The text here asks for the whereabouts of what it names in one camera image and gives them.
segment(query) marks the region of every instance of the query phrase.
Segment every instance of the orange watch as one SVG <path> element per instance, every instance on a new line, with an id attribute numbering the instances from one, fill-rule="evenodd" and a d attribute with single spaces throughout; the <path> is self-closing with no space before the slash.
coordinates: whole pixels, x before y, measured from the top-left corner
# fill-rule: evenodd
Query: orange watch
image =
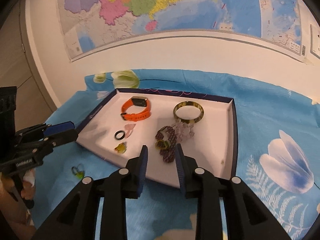
<path id="1" fill-rule="evenodd" d="M 138 114 L 127 114 L 125 111 L 131 106 L 143 106 L 145 109 Z M 151 116 L 151 104 L 148 98 L 132 97 L 121 107 L 121 117 L 125 121 L 141 121 Z"/>

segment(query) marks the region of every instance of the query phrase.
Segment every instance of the white tray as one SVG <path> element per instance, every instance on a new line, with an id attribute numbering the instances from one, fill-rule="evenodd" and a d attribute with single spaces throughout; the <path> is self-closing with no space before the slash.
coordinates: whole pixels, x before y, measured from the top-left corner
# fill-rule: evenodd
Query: white tray
<path id="1" fill-rule="evenodd" d="M 151 116 L 148 119 L 138 122 L 122 119 L 121 106 L 132 96 L 143 96 L 150 100 Z M 232 98 L 164 90 L 115 90 L 79 125 L 81 132 L 77 142 L 119 167 L 125 167 L 129 159 L 139 156 L 142 146 L 146 145 L 146 177 L 179 188 L 176 164 L 163 162 L 159 150 L 155 148 L 155 135 L 163 126 L 174 124 L 173 108 L 182 101 L 195 101 L 204 109 L 203 119 L 194 125 L 195 136 L 181 143 L 184 154 L 195 158 L 199 167 L 216 177 L 230 179 L 235 175 L 237 158 L 236 112 Z M 127 113 L 141 111 L 141 107 L 132 106 Z M 180 109 L 179 116 L 194 118 L 198 115 L 196 111 L 199 110 L 193 106 L 185 106 Z M 115 140 L 114 134 L 124 130 L 128 123 L 136 124 L 131 136 Z M 124 141 L 127 151 L 120 155 L 114 148 Z"/>

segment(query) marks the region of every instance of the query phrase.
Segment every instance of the orange watch strap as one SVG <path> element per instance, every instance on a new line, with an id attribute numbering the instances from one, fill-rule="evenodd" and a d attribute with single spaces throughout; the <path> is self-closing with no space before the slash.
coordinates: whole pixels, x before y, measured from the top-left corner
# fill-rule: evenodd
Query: orange watch strap
<path id="1" fill-rule="evenodd" d="M 129 99 L 128 101 L 126 101 L 123 106 L 121 107 L 121 113 L 125 113 L 125 111 L 127 111 L 127 109 L 129 107 L 133 106 L 133 102 L 132 99 Z"/>
<path id="2" fill-rule="evenodd" d="M 134 121 L 134 122 L 137 122 L 137 121 L 141 121 L 141 120 L 144 120 L 144 119 L 147 119 L 148 117 L 151 116 L 151 104 L 150 104 L 150 101 L 147 99 L 146 100 L 146 103 L 147 103 L 147 106 L 146 108 L 140 112 L 140 113 L 137 113 L 137 114 L 126 114 L 125 111 L 130 107 L 130 106 L 133 106 L 133 102 L 132 100 L 128 100 L 126 101 L 123 106 L 121 107 L 121 116 L 124 120 L 127 120 L 127 121 Z"/>

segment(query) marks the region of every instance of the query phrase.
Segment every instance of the white tulip print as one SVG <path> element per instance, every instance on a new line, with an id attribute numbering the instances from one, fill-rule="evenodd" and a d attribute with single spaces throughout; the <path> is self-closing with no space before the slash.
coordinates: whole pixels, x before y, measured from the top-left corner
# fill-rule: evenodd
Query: white tulip print
<path id="1" fill-rule="evenodd" d="M 268 154 L 260 157 L 265 173 L 276 184 L 292 193 L 306 193 L 314 184 L 314 176 L 303 150 L 284 131 L 268 145 Z"/>

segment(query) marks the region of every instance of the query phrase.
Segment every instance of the watch face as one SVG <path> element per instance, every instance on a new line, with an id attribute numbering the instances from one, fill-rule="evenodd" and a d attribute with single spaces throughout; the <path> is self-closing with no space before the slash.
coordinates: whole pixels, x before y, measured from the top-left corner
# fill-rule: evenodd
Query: watch face
<path id="1" fill-rule="evenodd" d="M 144 98 L 144 97 L 132 97 L 131 100 L 132 100 L 132 103 L 135 106 L 147 107 L 147 98 Z"/>

